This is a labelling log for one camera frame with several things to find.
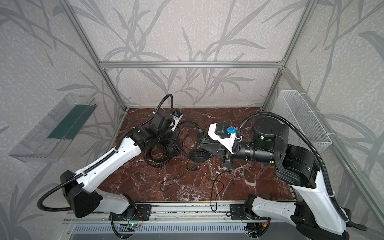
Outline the black headphones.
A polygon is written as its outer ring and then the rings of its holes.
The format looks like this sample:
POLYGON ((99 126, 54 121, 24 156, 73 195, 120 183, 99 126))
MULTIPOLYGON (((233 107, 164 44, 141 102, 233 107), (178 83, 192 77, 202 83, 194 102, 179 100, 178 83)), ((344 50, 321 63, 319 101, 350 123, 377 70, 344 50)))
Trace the black headphones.
POLYGON ((158 137, 155 145, 153 147, 148 148, 144 152, 144 161, 150 167, 159 169, 164 167, 168 163, 170 163, 170 161, 178 155, 181 155, 184 157, 187 156, 186 151, 183 150, 182 140, 179 137, 174 150, 166 150, 165 147, 159 145, 158 144, 159 139, 160 139, 160 136, 158 137))
MULTIPOLYGON (((197 142, 194 146, 194 148, 189 152, 188 154, 188 161, 186 163, 186 170, 177 176, 175 176, 172 180, 169 180, 169 184, 167 184, 167 179, 163 181, 163 183, 160 185, 160 191, 161 192, 166 192, 168 191, 172 184, 176 181, 184 177, 186 174, 197 171, 200 172, 199 169, 199 164, 203 163, 211 158, 211 154, 208 150, 204 150, 202 148, 199 148, 198 146, 201 144, 201 141, 199 138, 197 138, 197 142)), ((207 177, 205 174, 203 174, 203 177, 206 178, 207 180, 212 182, 212 188, 211 188, 211 195, 210 195, 210 208, 212 212, 216 212, 218 210, 218 196, 219 194, 224 190, 224 183, 220 181, 220 177, 224 174, 229 174, 231 173, 232 170, 226 170, 224 172, 219 173, 214 179, 211 179, 207 177), (215 195, 215 205, 213 205, 213 192, 214 192, 214 186, 216 183, 220 183, 222 185, 222 189, 218 191, 215 195)))

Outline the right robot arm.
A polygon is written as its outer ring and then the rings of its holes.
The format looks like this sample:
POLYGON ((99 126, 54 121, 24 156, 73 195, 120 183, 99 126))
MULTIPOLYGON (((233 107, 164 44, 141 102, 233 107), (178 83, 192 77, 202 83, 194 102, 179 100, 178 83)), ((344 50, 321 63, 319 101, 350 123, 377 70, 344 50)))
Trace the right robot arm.
POLYGON ((366 231, 351 219, 351 211, 336 200, 329 174, 318 150, 295 125, 280 115, 257 112, 238 127, 211 124, 212 153, 225 163, 245 160, 274 165, 275 175, 301 197, 294 203, 275 202, 249 195, 246 216, 286 222, 312 240, 347 240, 347 228, 366 231))

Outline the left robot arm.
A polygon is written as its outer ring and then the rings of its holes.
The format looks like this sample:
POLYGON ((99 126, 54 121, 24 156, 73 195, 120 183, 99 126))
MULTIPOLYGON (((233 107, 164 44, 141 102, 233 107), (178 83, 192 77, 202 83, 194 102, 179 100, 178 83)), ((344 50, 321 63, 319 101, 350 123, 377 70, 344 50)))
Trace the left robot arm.
POLYGON ((160 168, 177 154, 179 130, 177 125, 183 115, 171 108, 169 114, 160 112, 162 104, 172 94, 167 94, 159 103, 151 118, 125 132, 115 147, 88 166, 76 172, 66 171, 61 175, 61 183, 43 194, 37 207, 45 212, 73 211, 77 218, 91 213, 110 212, 123 214, 134 208, 134 201, 125 195, 111 194, 98 189, 99 185, 129 160, 143 155, 145 160, 152 161, 152 167, 160 168), (63 191, 69 206, 54 208, 44 205, 50 195, 63 191))

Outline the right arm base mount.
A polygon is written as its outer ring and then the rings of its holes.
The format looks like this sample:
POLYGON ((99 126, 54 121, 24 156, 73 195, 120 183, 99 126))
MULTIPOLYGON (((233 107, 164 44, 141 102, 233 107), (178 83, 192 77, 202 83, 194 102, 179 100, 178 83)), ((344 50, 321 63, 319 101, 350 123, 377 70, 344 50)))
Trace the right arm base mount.
POLYGON ((243 204, 230 204, 230 211, 228 212, 231 220, 233 221, 245 221, 245 220, 255 220, 255 221, 267 221, 267 217, 257 216, 253 212, 247 212, 243 208, 243 204))

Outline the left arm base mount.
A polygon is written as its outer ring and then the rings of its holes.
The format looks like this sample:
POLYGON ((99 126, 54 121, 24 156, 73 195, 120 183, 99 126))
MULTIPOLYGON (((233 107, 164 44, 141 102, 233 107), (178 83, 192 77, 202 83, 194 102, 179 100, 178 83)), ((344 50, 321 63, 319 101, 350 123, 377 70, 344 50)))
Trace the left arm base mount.
POLYGON ((148 221, 151 215, 152 205, 139 204, 129 205, 129 207, 122 214, 115 214, 109 216, 109 220, 113 221, 148 221))

